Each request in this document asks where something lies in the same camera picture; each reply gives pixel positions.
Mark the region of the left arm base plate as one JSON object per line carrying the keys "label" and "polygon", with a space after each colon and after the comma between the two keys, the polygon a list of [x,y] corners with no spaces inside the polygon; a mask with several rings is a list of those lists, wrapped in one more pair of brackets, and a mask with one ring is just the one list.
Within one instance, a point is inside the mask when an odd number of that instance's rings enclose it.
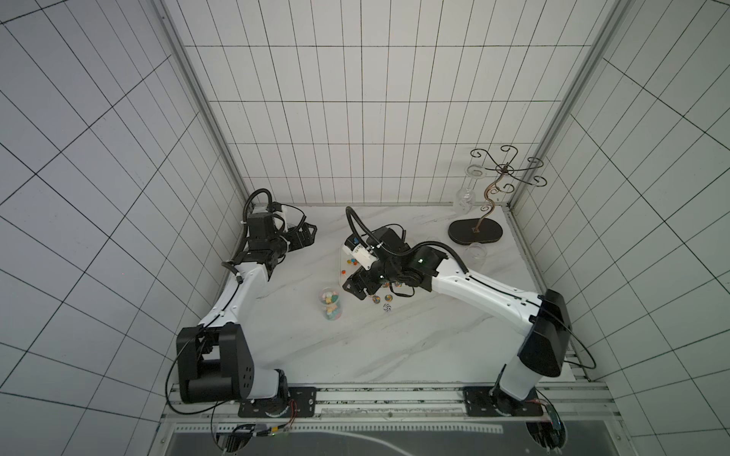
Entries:
{"label": "left arm base plate", "polygon": [[317,388],[290,387],[287,395],[279,394],[270,399],[247,400],[240,404],[239,418],[283,419],[311,418],[315,415]]}

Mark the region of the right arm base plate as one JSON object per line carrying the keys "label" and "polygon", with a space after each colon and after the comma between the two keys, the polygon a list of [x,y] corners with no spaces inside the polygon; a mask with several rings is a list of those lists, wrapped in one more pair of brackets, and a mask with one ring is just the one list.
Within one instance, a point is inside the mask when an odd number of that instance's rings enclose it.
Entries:
{"label": "right arm base plate", "polygon": [[462,389],[462,393],[469,417],[538,418],[544,415],[536,388],[532,388],[522,401],[512,398],[496,386],[468,386]]}

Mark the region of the clear lollipop jar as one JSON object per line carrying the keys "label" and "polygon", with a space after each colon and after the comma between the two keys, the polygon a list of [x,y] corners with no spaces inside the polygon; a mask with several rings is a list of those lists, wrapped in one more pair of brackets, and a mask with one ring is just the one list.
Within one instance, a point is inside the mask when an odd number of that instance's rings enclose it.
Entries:
{"label": "clear lollipop jar", "polygon": [[485,244],[472,243],[465,251],[465,262],[471,270],[481,270],[486,264],[488,250]]}

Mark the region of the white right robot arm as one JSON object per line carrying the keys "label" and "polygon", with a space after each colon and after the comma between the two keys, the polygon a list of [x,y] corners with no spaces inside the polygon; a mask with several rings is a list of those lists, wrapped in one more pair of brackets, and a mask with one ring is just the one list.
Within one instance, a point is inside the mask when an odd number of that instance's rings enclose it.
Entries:
{"label": "white right robot arm", "polygon": [[359,263],[359,269],[344,281],[345,292],[365,300],[384,285],[400,283],[463,301],[522,334],[520,348],[492,387],[494,402],[526,402],[543,378],[561,374],[572,336],[561,294],[522,291],[479,274],[443,242],[422,241],[411,246],[390,227],[371,230],[351,206],[346,207],[345,216],[351,234],[343,251]]}

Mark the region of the jar of pastel candies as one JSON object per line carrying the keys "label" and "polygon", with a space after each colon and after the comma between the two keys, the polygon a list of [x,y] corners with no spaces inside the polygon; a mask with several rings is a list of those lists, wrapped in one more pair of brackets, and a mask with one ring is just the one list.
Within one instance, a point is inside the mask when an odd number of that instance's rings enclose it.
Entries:
{"label": "jar of pastel candies", "polygon": [[342,309],[340,306],[340,294],[333,288],[325,288],[319,295],[325,317],[332,321],[341,317]]}

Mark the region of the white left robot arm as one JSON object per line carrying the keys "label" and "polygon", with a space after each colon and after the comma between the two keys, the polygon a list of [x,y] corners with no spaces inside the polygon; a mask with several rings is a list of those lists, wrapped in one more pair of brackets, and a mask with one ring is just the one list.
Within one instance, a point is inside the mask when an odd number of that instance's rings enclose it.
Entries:
{"label": "white left robot arm", "polygon": [[288,254],[315,243],[317,227],[306,214],[287,222],[292,206],[278,203],[270,190],[251,193],[243,207],[243,242],[231,260],[224,290],[210,312],[195,326],[182,329],[176,341],[174,367],[182,402],[253,401],[280,413],[290,403],[282,370],[260,368],[248,347],[243,326],[248,313]]}

